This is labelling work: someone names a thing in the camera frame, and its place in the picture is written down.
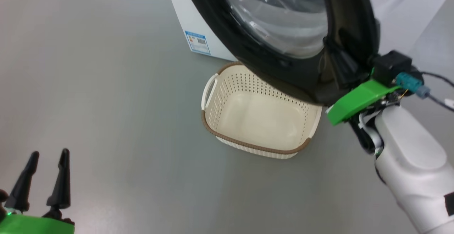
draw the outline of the sticker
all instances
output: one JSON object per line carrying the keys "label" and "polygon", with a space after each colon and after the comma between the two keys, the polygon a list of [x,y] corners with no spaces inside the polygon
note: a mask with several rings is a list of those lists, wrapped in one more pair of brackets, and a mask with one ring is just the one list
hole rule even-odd
{"label": "sticker", "polygon": [[185,33],[192,51],[211,55],[204,35],[187,31],[185,31]]}

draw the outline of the cable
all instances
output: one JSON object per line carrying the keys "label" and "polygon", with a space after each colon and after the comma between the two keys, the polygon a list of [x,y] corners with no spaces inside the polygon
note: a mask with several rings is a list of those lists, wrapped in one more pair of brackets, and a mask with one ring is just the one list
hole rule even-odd
{"label": "cable", "polygon": [[408,92],[408,89],[402,94],[402,96],[400,96],[399,100],[401,100],[402,98],[404,98],[405,94]]}
{"label": "cable", "polygon": [[430,98],[433,102],[436,102],[437,104],[443,106],[444,108],[448,109],[451,112],[454,112],[454,108],[447,106],[443,101],[439,100],[438,98],[429,95],[428,98]]}
{"label": "cable", "polygon": [[438,79],[442,79],[444,80],[446,83],[448,83],[449,85],[451,85],[452,87],[454,87],[454,82],[452,82],[450,79],[444,77],[444,76],[441,76],[439,74],[434,74],[434,73],[429,73],[429,72],[421,72],[422,74],[426,74],[428,76],[433,76],[433,77],[436,77]]}

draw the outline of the connector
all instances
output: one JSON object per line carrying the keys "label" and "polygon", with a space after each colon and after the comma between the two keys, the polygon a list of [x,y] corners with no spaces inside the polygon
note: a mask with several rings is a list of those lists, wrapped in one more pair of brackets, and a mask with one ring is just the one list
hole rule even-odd
{"label": "connector", "polygon": [[421,80],[418,80],[410,74],[404,72],[399,73],[396,76],[395,84],[402,87],[403,89],[415,93],[422,99],[425,99],[430,95],[429,87],[423,85],[423,82]]}

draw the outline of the washing machine door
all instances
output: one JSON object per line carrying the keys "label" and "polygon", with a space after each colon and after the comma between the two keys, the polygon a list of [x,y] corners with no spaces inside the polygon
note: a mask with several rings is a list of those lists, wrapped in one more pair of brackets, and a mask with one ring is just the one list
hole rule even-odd
{"label": "washing machine door", "polygon": [[270,85],[330,105],[378,52],[369,0],[192,0],[222,43]]}

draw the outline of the gray floor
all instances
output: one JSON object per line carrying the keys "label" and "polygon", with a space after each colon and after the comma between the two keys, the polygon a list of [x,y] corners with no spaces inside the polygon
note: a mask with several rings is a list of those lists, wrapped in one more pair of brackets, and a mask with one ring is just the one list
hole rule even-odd
{"label": "gray floor", "polygon": [[[452,79],[453,8],[411,53]],[[0,187],[40,151],[28,214],[46,212],[68,147],[76,233],[415,233],[347,126],[323,117],[287,161],[206,132],[201,92],[226,61],[188,50],[170,0],[0,0],[0,13]],[[404,105],[454,163],[454,115]]]}

